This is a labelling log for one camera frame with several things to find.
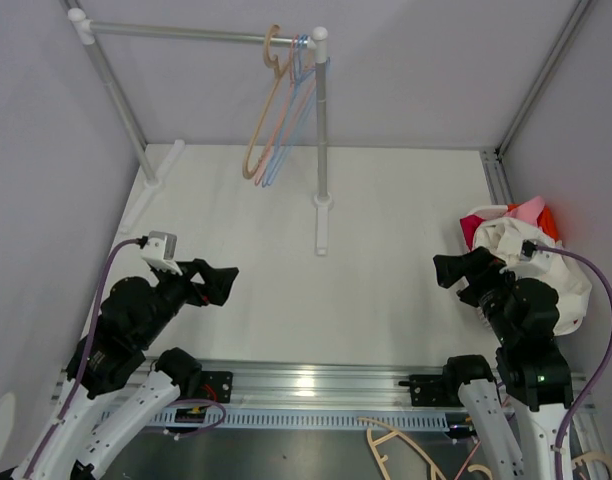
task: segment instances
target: gray wall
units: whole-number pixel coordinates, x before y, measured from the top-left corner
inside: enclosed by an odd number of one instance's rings
[[[47,413],[136,170],[57,0],[0,0],[0,396],[18,398],[6,464]]]
[[[541,193],[570,249],[612,282],[612,0],[601,0],[511,148],[516,199]],[[564,339],[575,367],[594,371],[609,333],[609,307],[595,282],[579,333]],[[594,392],[612,447],[612,365]]]
[[[324,25],[333,145],[480,147],[503,135],[577,0],[82,3],[108,22],[260,33],[278,23],[287,35]],[[100,43],[151,143],[248,143],[272,83],[260,47],[116,36]]]

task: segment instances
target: metal frame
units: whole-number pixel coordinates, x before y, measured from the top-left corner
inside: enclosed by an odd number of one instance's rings
[[[542,66],[533,80],[524,100],[506,129],[501,143],[496,148],[484,148],[480,151],[488,191],[493,204],[513,203],[513,195],[504,169],[504,160],[513,142],[519,135],[522,126],[528,120],[542,94],[552,81],[559,65],[570,50],[581,26],[588,18],[597,0],[579,0],[573,8],[562,29],[557,34],[553,46],[544,59]]]
[[[142,385],[157,357],[149,357],[130,377],[115,399],[125,402]],[[373,365],[312,365],[273,362],[200,360],[205,371],[233,373],[230,406],[267,410],[403,411],[411,410],[410,393],[399,385],[412,374],[441,375],[441,367]],[[62,373],[53,400],[61,391]],[[577,395],[586,383],[581,373],[573,373],[573,392]],[[464,408],[415,407],[415,411],[465,413]],[[587,400],[580,412],[593,413]]]
[[[584,20],[588,18],[589,13],[596,3],[597,0],[579,0],[566,20],[566,23],[557,35],[555,43],[548,52],[548,55],[546,56],[537,77],[535,77],[535,80],[524,97],[519,110],[513,117],[513,121],[502,138],[499,148],[497,149],[497,153],[500,158],[503,159],[508,152],[511,144],[517,137],[520,128],[522,125],[524,125],[532,113],[546,87],[548,87],[548,84],[555,75],[557,68],[561,64],[562,59],[568,50],[570,50],[570,47],[575,40],[575,37],[579,33]]]
[[[202,423],[180,422],[176,413],[180,407],[167,407],[153,415],[146,427],[189,428],[201,427],[202,424],[214,423],[222,416],[218,411],[209,410]],[[334,430],[334,431],[365,431],[370,425],[360,420],[360,417],[375,418],[388,423],[395,428],[408,432],[448,432],[449,424],[443,412],[402,411],[347,411],[347,410],[268,410],[226,408],[226,419],[220,428],[245,428],[252,430]],[[100,423],[118,409],[109,408],[100,417]]]
[[[96,35],[129,35],[256,45],[264,44],[266,36],[254,33],[93,21],[86,17],[86,13],[81,9],[78,0],[60,1],[66,9],[68,18],[72,22],[82,44],[86,48],[97,74],[102,80],[102,83],[106,86],[106,91],[119,114],[126,134],[128,135],[144,173],[144,189],[130,211],[125,215],[120,226],[120,231],[122,233],[128,233],[133,224],[148,207],[153,197],[163,188],[166,175],[170,171],[173,163],[179,159],[185,144],[181,140],[177,140],[171,152],[169,152],[167,159],[160,165],[157,172],[153,170],[146,156],[147,141],[144,137],[144,133],[137,123],[128,100],[119,86],[102,48],[96,41]],[[317,96],[317,192],[315,193],[314,202],[316,207],[315,252],[317,255],[326,255],[328,253],[328,212],[333,206],[332,197],[328,192],[328,128],[326,121],[327,38],[327,30],[323,27],[317,27],[313,30],[313,34],[308,37],[308,39],[302,40],[304,46],[315,51]],[[290,47],[293,44],[293,37],[273,36],[270,38],[269,44],[276,47]]]

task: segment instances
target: beige hanger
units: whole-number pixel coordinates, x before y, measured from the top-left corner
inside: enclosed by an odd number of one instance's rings
[[[257,173],[257,169],[261,164],[261,158],[257,161],[252,170],[248,167],[248,162],[250,160],[250,155],[253,151],[253,147],[255,143],[257,143],[257,138],[259,137],[259,133],[261,132],[262,126],[264,125],[264,121],[266,120],[266,115],[268,115],[268,110],[273,103],[273,99],[277,94],[277,90],[279,89],[279,85],[282,82],[282,79],[286,75],[288,71],[288,66],[290,65],[290,60],[286,60],[284,65],[279,65],[279,57],[277,55],[270,54],[270,40],[274,36],[279,33],[279,25],[271,25],[271,27],[266,32],[266,37],[264,38],[264,65],[268,68],[273,69],[273,73],[275,75],[275,82],[273,83],[273,88],[271,88],[268,97],[266,98],[266,103],[264,104],[264,108],[262,109],[262,113],[257,120],[257,126],[255,127],[255,132],[253,136],[250,137],[250,141],[248,142],[248,147],[246,147],[246,154],[244,155],[244,162],[242,163],[242,175],[246,180],[250,180]]]
[[[490,468],[485,467],[484,465],[470,465],[468,467],[468,472],[482,472],[488,477],[488,480],[493,480],[493,472],[490,471]]]
[[[372,428],[369,428],[368,430],[366,430],[366,439],[368,440],[368,446],[373,452],[373,456],[375,457],[375,460],[377,461],[377,466],[379,466],[379,470],[382,472],[382,476],[384,477],[384,480],[391,480],[390,475],[388,474],[388,470],[386,469],[386,465],[385,465],[385,463],[388,461],[388,455],[380,455],[380,453],[377,451],[377,446],[395,437],[399,437],[404,442],[406,442],[413,450],[415,450],[419,454],[420,457],[422,457],[426,461],[426,463],[428,463],[428,465],[430,466],[430,479],[429,480],[446,480],[446,477],[444,476],[442,471],[439,469],[437,464],[433,462],[433,460],[422,449],[422,447],[417,445],[417,443],[412,441],[410,437],[405,435],[403,432],[401,432],[400,430],[397,430],[395,427],[392,427],[391,425],[388,425],[387,423],[382,423],[379,420],[374,420],[372,418],[359,417],[359,420],[363,420],[364,422],[368,422],[368,423],[374,423],[376,425],[384,427],[387,430],[390,430],[390,433],[387,433],[386,435],[378,439],[373,439],[373,429]]]
[[[573,470],[583,466],[585,463],[601,462],[608,469],[608,476],[612,480],[612,458],[601,452],[587,452],[573,459]]]

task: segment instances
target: pink cloth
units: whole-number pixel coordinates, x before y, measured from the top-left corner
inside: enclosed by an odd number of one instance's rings
[[[519,207],[511,210],[504,216],[521,220],[522,222],[528,223],[533,227],[539,227],[537,222],[545,206],[546,202],[544,199],[537,196],[525,203],[522,203]]]
[[[473,249],[475,230],[477,230],[477,227],[479,227],[482,223],[484,223],[484,219],[478,217],[477,215],[469,215],[459,219],[459,224],[462,226],[462,233],[464,234],[464,240],[466,241],[468,250]]]

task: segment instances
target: white cloth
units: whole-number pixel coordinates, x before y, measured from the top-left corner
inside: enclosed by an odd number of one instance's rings
[[[533,269],[527,262],[520,262],[524,240],[534,240],[549,247],[558,247],[555,241],[539,228],[509,217],[496,218],[482,223],[475,231],[473,248],[486,247],[501,258],[519,277],[530,276],[547,283],[559,294],[557,309],[559,321],[555,335],[566,335],[579,328],[588,308],[592,285],[577,262],[568,257],[553,254],[546,272]]]

